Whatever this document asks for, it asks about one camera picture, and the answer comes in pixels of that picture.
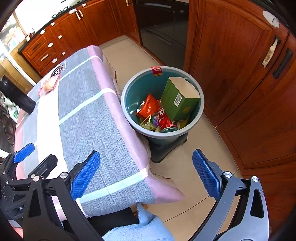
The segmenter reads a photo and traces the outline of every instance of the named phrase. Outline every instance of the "kitchen countertop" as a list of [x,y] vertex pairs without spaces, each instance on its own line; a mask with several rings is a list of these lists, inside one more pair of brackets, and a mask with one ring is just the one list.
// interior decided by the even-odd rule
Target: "kitchen countertop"
[[[41,29],[39,29],[36,34],[26,43],[24,43],[19,49],[19,52],[22,52],[23,49],[37,36],[40,34],[41,30],[45,29],[48,25],[50,25],[53,21],[55,21],[56,19],[58,19],[60,16],[62,16],[63,14],[69,12],[71,9],[74,9],[78,6],[80,6],[83,3],[88,2],[89,0],[83,0],[71,7],[69,7],[68,9],[60,12],[56,17],[52,18],[47,24],[45,24]],[[276,18],[279,19],[279,21],[287,28],[289,29],[289,26],[285,20],[285,18],[283,16],[281,16],[278,12],[278,10],[276,9],[276,6],[270,1],[270,0],[249,0],[255,4],[257,4],[258,6],[260,6],[261,8],[263,8],[264,10],[270,12],[271,14],[273,14]]]

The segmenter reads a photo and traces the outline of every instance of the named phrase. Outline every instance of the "green box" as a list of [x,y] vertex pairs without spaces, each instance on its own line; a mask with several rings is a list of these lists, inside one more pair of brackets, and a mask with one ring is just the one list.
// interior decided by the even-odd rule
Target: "green box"
[[161,105],[171,121],[186,120],[200,100],[195,87],[182,77],[169,77]]

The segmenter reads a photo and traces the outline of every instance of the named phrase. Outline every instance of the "metal screw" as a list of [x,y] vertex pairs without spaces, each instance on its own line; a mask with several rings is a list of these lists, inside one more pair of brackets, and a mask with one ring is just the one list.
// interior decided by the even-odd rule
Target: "metal screw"
[[37,181],[39,181],[39,179],[40,179],[39,176],[35,176],[35,177],[33,178],[33,181],[34,181],[34,182],[37,182]]
[[252,176],[252,180],[253,180],[254,182],[258,182],[258,181],[259,181],[259,178],[256,177],[256,176]]
[[67,178],[67,176],[68,176],[68,173],[66,173],[66,172],[63,172],[60,174],[60,178],[62,178],[62,179]]
[[224,176],[227,178],[231,178],[232,174],[231,174],[231,172],[224,172]]

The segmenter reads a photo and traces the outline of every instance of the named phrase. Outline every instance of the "blue gripper pad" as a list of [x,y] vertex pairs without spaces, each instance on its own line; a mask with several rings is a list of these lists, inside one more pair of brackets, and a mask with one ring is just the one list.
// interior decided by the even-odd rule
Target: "blue gripper pad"
[[100,154],[98,152],[94,152],[72,182],[71,196],[73,200],[76,200],[77,198],[83,196],[87,186],[89,185],[92,178],[94,177],[94,174],[99,168],[100,163]]
[[15,163],[20,163],[22,162],[26,157],[28,157],[31,153],[35,151],[35,146],[32,143],[29,143],[25,147],[23,147],[21,150],[19,150],[15,154],[14,162]]
[[217,201],[220,198],[221,190],[220,183],[212,169],[208,165],[208,160],[201,152],[201,150],[195,150],[192,154],[193,165],[202,180],[205,189],[210,197],[214,197]]

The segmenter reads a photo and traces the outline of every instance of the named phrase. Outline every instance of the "black cylinder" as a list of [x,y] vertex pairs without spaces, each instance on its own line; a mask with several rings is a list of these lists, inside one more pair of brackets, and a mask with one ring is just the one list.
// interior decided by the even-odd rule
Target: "black cylinder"
[[5,75],[0,80],[0,92],[28,114],[32,114],[35,109],[36,102],[25,95]]

